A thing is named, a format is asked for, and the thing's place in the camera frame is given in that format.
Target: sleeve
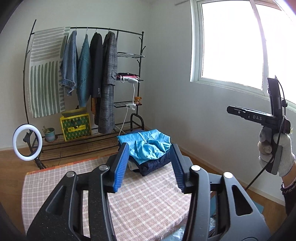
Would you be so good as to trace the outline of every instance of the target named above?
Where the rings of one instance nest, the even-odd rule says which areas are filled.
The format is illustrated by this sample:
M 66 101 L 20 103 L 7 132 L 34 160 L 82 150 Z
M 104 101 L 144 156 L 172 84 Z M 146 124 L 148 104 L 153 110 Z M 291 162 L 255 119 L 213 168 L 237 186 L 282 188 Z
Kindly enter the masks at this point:
M 281 191 L 285 198 L 286 214 L 289 215 L 296 203 L 296 181 L 286 188 L 282 184 Z

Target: blue mat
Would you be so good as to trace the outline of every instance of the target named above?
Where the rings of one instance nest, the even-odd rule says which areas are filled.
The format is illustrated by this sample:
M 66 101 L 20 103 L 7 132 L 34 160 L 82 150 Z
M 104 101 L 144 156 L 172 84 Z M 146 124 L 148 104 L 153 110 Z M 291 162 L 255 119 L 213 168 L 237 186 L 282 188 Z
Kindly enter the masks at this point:
M 254 202 L 255 206 L 258 208 L 259 212 L 262 214 L 264 207 L 256 202 Z M 211 198 L 210 202 L 210 215 L 212 216 L 216 211 L 216 196 Z

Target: wooden floor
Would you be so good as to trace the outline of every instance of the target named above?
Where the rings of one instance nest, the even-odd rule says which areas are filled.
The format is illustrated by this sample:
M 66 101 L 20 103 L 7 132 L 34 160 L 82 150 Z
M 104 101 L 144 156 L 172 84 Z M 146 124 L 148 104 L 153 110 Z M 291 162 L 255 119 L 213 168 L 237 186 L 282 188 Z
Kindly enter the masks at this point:
M 57 166 L 74 161 L 103 156 L 114 153 L 117 150 L 118 148 L 112 148 L 71 158 L 46 161 L 44 164 L 48 167 L 52 167 L 53 165 Z M 23 149 L 21 150 L 21 153 L 28 154 L 28 150 Z M 208 172 L 216 173 L 192 157 L 191 160 L 193 164 L 200 165 Z M 0 202 L 2 203 L 12 222 L 22 232 L 24 232 L 21 212 L 22 185 L 26 173 L 34 170 L 38 170 L 38 168 L 33 161 L 21 161 L 12 150 L 0 151 Z M 272 233 L 274 233 L 286 218 L 285 208 L 282 205 L 270 201 L 252 191 L 248 191 L 248 194 L 252 200 L 264 206 L 263 215 L 269 229 Z

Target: baseboard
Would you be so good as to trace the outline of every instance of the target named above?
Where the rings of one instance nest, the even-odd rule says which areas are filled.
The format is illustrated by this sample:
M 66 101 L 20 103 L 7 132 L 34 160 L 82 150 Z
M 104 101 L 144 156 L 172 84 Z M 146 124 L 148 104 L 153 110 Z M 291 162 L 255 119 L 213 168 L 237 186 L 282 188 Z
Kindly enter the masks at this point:
M 23 144 L 23 145 L 18 145 L 17 146 L 18 149 L 26 148 L 26 147 L 28 147 L 27 144 Z M 4 151 L 4 150 L 13 150 L 13 147 L 12 146 L 7 146 L 7 147 L 0 148 L 0 151 Z
M 186 155 L 188 155 L 190 158 L 193 158 L 193 159 L 198 160 L 200 163 L 206 165 L 207 167 L 213 169 L 214 171 L 216 171 L 216 172 L 218 172 L 218 173 L 220 173 L 220 174 L 222 174 L 222 173 L 225 172 L 225 171 L 223 171 L 223 170 L 221 170 L 221 169 L 219 169 L 219 168 L 213 166 L 212 164 L 210 164 L 210 163 L 208 163 L 208 162 L 206 162 L 206 161 L 200 159 L 200 158 L 197 157 L 196 155 L 193 155 L 192 153 L 188 152 L 187 150 L 183 149 L 182 147 L 179 146 L 179 148 L 180 148 L 180 150 L 181 150 L 182 152 L 186 153 Z M 246 183 L 242 182 L 242 181 L 239 180 L 239 179 L 238 179 L 238 181 L 239 181 L 239 183 L 240 183 L 243 187 L 247 187 L 247 184 L 246 184 Z M 271 195 L 269 195 L 269 194 L 267 194 L 267 193 L 265 193 L 265 192 L 263 192 L 263 191 L 261 191 L 261 190 L 259 190 L 259 189 L 257 189 L 257 188 L 250 187 L 249 189 L 250 189 L 251 191 L 253 191 L 253 192 L 255 192 L 255 193 L 257 193 L 257 194 L 259 194 L 259 195 L 261 195 L 261 196 L 263 196 L 263 197 L 265 197 L 265 198 L 271 200 L 271 201 L 273 201 L 273 202 L 276 202 L 276 203 L 278 203 L 278 204 L 280 204 L 280 205 L 285 206 L 285 202 L 284 202 L 284 201 L 282 201 L 282 200 L 280 200 L 280 199 L 278 199 L 278 198 L 276 198 L 276 197 L 273 197 L 273 196 L 271 196 Z

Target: folded blue shirt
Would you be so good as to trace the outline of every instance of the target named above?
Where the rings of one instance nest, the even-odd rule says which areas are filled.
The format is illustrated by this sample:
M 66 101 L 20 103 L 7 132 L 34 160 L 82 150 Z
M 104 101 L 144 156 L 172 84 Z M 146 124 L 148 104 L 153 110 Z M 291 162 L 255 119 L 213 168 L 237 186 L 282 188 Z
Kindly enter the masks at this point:
M 117 137 L 120 144 L 129 144 L 129 154 L 137 163 L 162 157 L 171 147 L 170 137 L 158 130 L 138 132 Z

